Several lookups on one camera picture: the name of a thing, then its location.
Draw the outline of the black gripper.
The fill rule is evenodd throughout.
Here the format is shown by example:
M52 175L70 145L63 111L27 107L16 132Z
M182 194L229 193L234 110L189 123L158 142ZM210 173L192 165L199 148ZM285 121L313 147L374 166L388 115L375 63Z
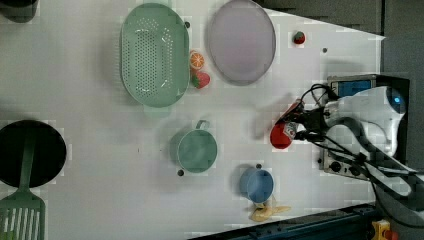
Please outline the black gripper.
M324 119L324 108L305 110L302 105L290 107L281 117L283 122L300 123L304 130L295 134L295 140L323 140L329 129Z

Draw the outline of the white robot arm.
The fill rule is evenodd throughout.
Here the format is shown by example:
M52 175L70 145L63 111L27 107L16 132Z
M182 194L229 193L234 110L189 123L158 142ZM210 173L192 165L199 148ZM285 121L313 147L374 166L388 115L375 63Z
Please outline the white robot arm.
M276 121L293 140L308 141L327 150L335 160L366 176L375 190L382 190L416 216L415 223L397 222L410 228L423 227L423 173L395 158L397 133L406 114L402 95L388 86L338 96L330 86L314 84L327 102L307 110L297 99Z

